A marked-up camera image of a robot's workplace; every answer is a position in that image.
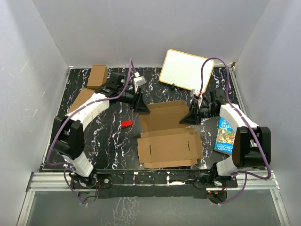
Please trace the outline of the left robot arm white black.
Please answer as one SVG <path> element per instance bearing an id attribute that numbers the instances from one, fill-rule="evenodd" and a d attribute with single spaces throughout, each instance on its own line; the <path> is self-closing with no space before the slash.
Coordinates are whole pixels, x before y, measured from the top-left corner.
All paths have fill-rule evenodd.
<path id="1" fill-rule="evenodd" d="M 56 151 L 64 158 L 64 164 L 71 169 L 70 177 L 83 187 L 93 188 L 97 183 L 97 171 L 84 153 L 84 131 L 88 124 L 115 102 L 128 104 L 135 113 L 150 113 L 140 88 L 146 83 L 145 77 L 134 73 L 133 90 L 128 90 L 129 79 L 129 76 L 112 73 L 86 102 L 54 119 L 49 151 Z"/>

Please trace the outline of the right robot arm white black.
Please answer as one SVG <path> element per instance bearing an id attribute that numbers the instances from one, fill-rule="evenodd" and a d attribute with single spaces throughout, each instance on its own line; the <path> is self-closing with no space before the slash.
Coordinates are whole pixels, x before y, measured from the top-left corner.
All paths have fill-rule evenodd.
<path id="1" fill-rule="evenodd" d="M 210 171 L 201 176 L 202 183 L 211 183 L 216 187 L 225 184 L 238 173 L 251 174 L 250 169 L 266 167 L 271 176 L 271 131 L 252 122 L 239 106 L 231 103 L 223 89 L 210 93 L 211 102 L 202 105 L 202 94 L 195 89 L 190 92 L 192 103 L 189 113 L 181 120 L 181 124 L 197 125 L 203 118 L 221 117 L 233 129 L 234 144 L 232 154 L 227 159 L 216 162 Z"/>

